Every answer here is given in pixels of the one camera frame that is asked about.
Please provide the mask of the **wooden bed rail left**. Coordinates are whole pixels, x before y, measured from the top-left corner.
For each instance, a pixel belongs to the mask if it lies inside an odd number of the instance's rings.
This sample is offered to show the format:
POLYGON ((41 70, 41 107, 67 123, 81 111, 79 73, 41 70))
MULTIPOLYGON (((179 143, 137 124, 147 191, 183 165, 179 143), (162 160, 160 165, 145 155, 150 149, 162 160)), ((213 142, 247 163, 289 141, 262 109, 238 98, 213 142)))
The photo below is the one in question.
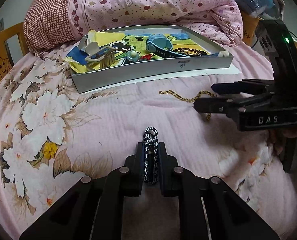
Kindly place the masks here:
POLYGON ((18 38, 22 54, 25 56, 29 52, 24 37, 23 22, 0 31, 0 81, 11 70, 13 66, 10 62, 11 57, 8 56, 6 49, 6 41, 13 36, 16 36, 18 38))

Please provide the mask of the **wooden bed rail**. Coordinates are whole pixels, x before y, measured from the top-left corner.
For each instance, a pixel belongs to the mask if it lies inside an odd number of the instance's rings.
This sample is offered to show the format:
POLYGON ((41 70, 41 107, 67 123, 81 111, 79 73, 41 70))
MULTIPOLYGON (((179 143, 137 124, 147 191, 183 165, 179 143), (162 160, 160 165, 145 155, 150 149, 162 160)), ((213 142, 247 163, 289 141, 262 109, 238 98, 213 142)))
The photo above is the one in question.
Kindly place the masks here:
POLYGON ((11 57, 8 56, 6 49, 6 41, 13 36, 16 36, 18 38, 22 54, 25 56, 29 52, 24 37, 23 22, 0 31, 0 81, 11 70, 13 66, 10 62, 11 57))
MULTIPOLYGON (((244 25, 243 39, 242 39, 243 42, 245 44, 247 44, 248 46, 250 46, 253 50, 257 51, 259 54, 266 57, 264 55, 264 51, 263 51, 261 45, 257 41, 257 37, 255 35, 255 29, 256 29, 259 21, 261 20, 261 18, 253 18, 243 11, 241 12, 241 15, 242 15, 242 20, 243 20, 243 25, 244 25)), ((297 48, 297 36, 295 34, 293 34, 291 31, 290 31, 290 34, 291 34, 293 41, 297 48)))

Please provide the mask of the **pink floral bed sheet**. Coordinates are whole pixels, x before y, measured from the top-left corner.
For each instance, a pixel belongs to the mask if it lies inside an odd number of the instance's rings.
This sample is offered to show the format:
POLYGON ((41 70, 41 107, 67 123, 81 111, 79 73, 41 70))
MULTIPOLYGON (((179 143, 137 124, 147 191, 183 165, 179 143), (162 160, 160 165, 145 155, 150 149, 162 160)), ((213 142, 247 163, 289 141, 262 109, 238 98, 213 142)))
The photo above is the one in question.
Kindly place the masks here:
POLYGON ((82 176, 99 178, 134 153, 145 128, 201 177, 221 177, 281 238, 297 226, 297 192, 266 131, 239 132, 206 120, 188 98, 211 85, 271 79, 270 62, 242 43, 230 48, 236 75, 134 83, 79 94, 64 57, 71 44, 24 56, 0 83, 0 224, 18 239, 82 176))

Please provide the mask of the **red checkered pillow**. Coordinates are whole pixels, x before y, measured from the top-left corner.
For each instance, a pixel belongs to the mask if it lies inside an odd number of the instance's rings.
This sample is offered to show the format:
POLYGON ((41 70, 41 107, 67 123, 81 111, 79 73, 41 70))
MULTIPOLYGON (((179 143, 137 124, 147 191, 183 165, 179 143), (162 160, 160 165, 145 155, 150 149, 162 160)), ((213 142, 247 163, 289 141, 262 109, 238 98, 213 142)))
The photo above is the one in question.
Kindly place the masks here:
POLYGON ((69 0, 33 0, 23 22, 25 42, 35 56, 74 40, 69 0))

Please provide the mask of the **pink dotted rolled quilt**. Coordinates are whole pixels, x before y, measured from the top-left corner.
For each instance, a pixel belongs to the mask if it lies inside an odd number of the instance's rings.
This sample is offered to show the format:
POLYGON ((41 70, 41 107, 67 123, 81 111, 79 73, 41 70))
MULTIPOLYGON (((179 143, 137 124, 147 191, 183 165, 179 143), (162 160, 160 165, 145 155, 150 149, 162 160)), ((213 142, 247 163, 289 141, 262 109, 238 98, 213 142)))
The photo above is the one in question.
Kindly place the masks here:
POLYGON ((69 0, 68 12, 74 40, 89 30, 173 24, 227 46, 242 41, 242 17, 234 0, 69 0))

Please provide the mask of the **red hair clip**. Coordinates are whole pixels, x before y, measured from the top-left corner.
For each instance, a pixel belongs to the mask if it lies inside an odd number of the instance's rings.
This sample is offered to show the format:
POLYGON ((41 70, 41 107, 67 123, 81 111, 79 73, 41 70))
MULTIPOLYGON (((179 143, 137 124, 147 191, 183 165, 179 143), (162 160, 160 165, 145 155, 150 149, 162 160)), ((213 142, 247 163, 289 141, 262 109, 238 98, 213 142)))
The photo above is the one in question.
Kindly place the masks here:
POLYGON ((154 54, 146 54, 139 58, 140 61, 149 61, 154 57, 154 54))

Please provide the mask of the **black white patterned hair clip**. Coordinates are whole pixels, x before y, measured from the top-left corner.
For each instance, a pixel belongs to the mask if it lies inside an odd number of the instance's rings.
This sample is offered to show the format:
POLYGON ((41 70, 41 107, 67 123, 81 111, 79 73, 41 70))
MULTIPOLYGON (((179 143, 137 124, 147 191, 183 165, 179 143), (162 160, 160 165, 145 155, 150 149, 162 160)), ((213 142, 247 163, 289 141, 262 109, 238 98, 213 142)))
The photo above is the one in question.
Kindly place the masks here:
POLYGON ((153 186, 157 184, 159 176, 158 131, 154 127, 145 129, 143 145, 143 181, 146 185, 153 186))

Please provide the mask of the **blue smart watch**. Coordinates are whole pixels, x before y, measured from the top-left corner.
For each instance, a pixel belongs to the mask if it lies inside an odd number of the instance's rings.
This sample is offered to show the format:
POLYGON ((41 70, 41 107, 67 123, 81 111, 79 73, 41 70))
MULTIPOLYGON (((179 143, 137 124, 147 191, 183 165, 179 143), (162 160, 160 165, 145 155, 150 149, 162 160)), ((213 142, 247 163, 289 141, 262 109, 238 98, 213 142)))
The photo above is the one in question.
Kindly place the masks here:
POLYGON ((146 50, 163 59, 187 57, 173 51, 173 45, 171 41, 163 34, 150 34, 146 40, 146 50))

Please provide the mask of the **frog drawing paper liner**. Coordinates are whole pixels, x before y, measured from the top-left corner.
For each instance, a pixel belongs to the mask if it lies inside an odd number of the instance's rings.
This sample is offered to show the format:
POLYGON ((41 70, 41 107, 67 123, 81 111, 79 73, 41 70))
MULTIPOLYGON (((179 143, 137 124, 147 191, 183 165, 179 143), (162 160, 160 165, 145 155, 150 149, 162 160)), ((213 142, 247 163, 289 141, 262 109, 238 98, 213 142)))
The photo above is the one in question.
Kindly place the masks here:
MULTIPOLYGON (((65 61, 70 65, 70 68, 78 74, 90 72, 85 66, 85 58, 98 49, 110 46, 119 50, 115 54, 115 64, 112 64, 110 67, 143 62, 140 61, 139 58, 146 54, 151 54, 146 50, 146 40, 149 35, 150 34, 101 33, 91 30, 85 37, 85 44, 80 42, 77 46, 74 46, 66 56, 65 61)), ((189 38, 189 35, 186 33, 163 35, 171 41, 174 52, 187 55, 188 57, 219 56, 219 52, 208 52, 205 48, 189 38)), ((151 60, 159 59, 163 58, 154 54, 151 60)), ((95 66, 93 70, 100 70, 99 65, 95 66)))

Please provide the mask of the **wooden bed rail right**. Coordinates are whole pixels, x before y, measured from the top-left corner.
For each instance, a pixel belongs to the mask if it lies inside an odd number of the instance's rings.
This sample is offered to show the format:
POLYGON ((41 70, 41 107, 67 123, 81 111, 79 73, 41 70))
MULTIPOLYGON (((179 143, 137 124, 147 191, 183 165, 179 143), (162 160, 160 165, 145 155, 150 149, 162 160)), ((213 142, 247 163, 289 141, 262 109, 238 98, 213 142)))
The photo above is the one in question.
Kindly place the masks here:
MULTIPOLYGON (((259 21, 261 20, 261 18, 253 18, 243 11, 241 12, 241 15, 242 15, 242 20, 243 20, 243 25, 244 25, 243 39, 242 39, 243 42, 245 44, 247 44, 248 46, 250 46, 253 50, 257 51, 259 54, 266 57, 264 55, 264 51, 263 51, 261 45, 257 41, 257 37, 255 35, 255 29, 256 29, 259 21)), ((291 31, 290 31, 290 34, 291 34, 293 41, 297 48, 297 36, 295 34, 293 34, 291 31)))

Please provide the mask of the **grey shallow cardboard box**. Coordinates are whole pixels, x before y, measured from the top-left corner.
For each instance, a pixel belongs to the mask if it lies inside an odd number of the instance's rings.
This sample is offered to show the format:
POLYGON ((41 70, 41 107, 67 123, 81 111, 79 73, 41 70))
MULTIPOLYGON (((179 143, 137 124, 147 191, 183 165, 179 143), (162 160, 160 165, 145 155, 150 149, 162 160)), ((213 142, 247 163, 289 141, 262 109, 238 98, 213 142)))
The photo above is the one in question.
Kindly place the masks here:
POLYGON ((110 67, 104 70, 95 70, 88 73, 77 74, 70 71, 72 81, 79 93, 89 90, 113 85, 119 82, 139 79, 161 74, 176 72, 185 72, 190 70, 228 68, 232 61, 233 55, 207 39, 199 33, 181 26, 176 25, 135 25, 131 27, 113 28, 108 33, 125 33, 125 34, 175 34, 186 33, 193 41, 205 48, 210 53, 224 53, 224 56, 192 56, 178 57, 173 59, 150 60, 140 63, 124 64, 122 66, 110 67))

